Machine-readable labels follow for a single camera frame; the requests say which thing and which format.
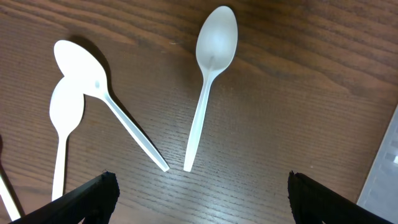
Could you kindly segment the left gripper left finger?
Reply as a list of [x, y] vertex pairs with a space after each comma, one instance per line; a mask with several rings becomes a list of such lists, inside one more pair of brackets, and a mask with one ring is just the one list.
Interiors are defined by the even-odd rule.
[[109, 223], [119, 196], [116, 174], [103, 172], [12, 224]]

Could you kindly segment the white spoon far left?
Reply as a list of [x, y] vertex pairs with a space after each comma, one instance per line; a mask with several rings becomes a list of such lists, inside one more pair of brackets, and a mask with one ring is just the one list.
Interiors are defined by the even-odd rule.
[[50, 120], [58, 134], [58, 149], [52, 186], [52, 201], [63, 195], [67, 139], [80, 124], [85, 108], [83, 93], [73, 88], [72, 80], [63, 77], [50, 100]]

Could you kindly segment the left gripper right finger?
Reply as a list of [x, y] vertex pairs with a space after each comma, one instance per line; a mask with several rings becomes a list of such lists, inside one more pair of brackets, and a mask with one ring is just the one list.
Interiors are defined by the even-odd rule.
[[305, 174], [291, 171], [287, 183], [296, 224], [392, 224]]

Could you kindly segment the clear plastic basket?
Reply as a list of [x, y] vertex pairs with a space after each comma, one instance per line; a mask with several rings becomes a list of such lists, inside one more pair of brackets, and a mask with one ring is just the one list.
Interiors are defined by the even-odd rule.
[[392, 115], [357, 205], [397, 223], [397, 112]]

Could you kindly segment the translucent white spoon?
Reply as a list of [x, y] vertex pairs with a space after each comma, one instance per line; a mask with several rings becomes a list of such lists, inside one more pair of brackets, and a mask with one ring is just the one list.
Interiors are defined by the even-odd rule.
[[196, 59], [203, 75], [203, 86], [190, 130], [183, 169], [190, 172], [197, 153], [206, 107], [214, 79], [225, 71], [236, 52], [238, 25], [233, 10], [217, 7], [201, 27], [196, 45]]

